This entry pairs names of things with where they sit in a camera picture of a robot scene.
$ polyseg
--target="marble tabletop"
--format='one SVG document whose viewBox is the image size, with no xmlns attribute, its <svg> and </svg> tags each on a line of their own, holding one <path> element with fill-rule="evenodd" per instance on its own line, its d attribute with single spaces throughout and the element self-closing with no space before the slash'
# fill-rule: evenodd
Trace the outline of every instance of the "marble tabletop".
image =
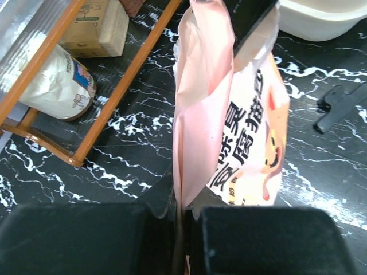
<svg viewBox="0 0 367 275">
<path fill-rule="evenodd" d="M 163 32 L 83 168 L 65 164 L 29 140 L 11 137 L 0 154 L 1 218 L 23 203 L 132 202 L 160 180 L 171 163 L 172 46 L 180 16 Z M 367 102 L 324 135 L 312 124 L 323 115 L 317 99 L 333 85 L 353 89 L 367 81 L 366 30 L 367 21 L 362 21 L 327 42 L 280 32 L 274 47 L 291 97 L 276 204 L 325 210 L 341 229 L 361 274 L 367 274 Z"/>
</svg>

